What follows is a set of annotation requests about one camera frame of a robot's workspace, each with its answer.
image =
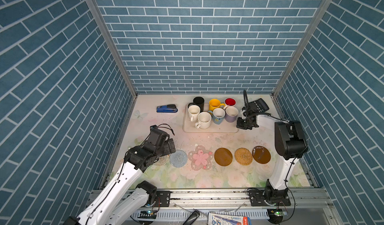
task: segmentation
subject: stapler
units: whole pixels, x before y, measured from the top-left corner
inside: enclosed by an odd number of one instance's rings
[[[158,106],[156,112],[177,112],[177,108],[175,104]]]

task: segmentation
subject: white tray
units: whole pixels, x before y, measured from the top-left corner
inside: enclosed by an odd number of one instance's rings
[[[209,103],[204,103],[204,112],[208,112]],[[184,114],[184,126],[183,130],[185,132],[198,132],[198,133],[236,133],[238,128],[236,127],[235,122],[227,122],[225,119],[220,123],[220,125],[215,124],[211,121],[211,126],[207,129],[195,128],[196,122],[191,122],[188,116],[188,104],[185,108]]]

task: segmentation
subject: brown round coaster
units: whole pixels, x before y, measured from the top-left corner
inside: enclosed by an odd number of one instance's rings
[[[252,154],[246,148],[239,148],[235,151],[235,159],[243,166],[248,166],[252,163]]]
[[[271,153],[269,153],[268,149],[262,146],[254,147],[252,156],[253,159],[260,164],[266,164],[271,160]]]
[[[228,166],[233,159],[232,153],[226,148],[219,148],[215,151],[215,161],[220,166]]]

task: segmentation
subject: floral tablecloth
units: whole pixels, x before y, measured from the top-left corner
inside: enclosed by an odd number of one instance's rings
[[[140,145],[149,134],[151,125],[162,123],[169,124],[174,132],[175,147],[186,154],[197,151],[200,146],[207,151],[216,151],[220,147],[227,148],[232,154],[236,149],[244,147],[249,151],[255,146],[264,146],[271,153],[271,160],[267,164],[259,164],[255,160],[248,166],[240,165],[235,158],[230,165],[222,167],[214,159],[209,160],[210,167],[193,169],[191,159],[181,168],[171,165],[168,157],[150,166],[144,174],[132,185],[134,188],[138,183],[147,180],[159,189],[181,189],[181,188],[228,188],[228,187],[264,187],[266,180],[271,176],[278,154],[274,148],[273,131],[264,127],[252,130],[241,130],[234,134],[220,133],[186,133],[183,131],[185,104],[193,99],[193,95],[139,95],[127,131],[125,133],[116,163],[113,167],[114,175],[120,167],[125,152]],[[209,98],[223,100],[226,96],[207,95]],[[236,107],[243,106],[242,95],[232,95],[237,100]],[[248,99],[255,100],[263,98],[270,107],[268,112],[277,116],[271,98],[268,95],[249,95]],[[179,111],[174,114],[157,113],[156,106],[176,104]],[[310,186],[306,175],[297,164],[288,182],[290,187]]]

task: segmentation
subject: pink flower coaster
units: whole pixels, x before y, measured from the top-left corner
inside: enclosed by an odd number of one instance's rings
[[[214,153],[206,150],[204,146],[197,146],[194,151],[188,153],[191,167],[195,171],[200,169],[209,170],[212,167],[211,160],[213,157]]]

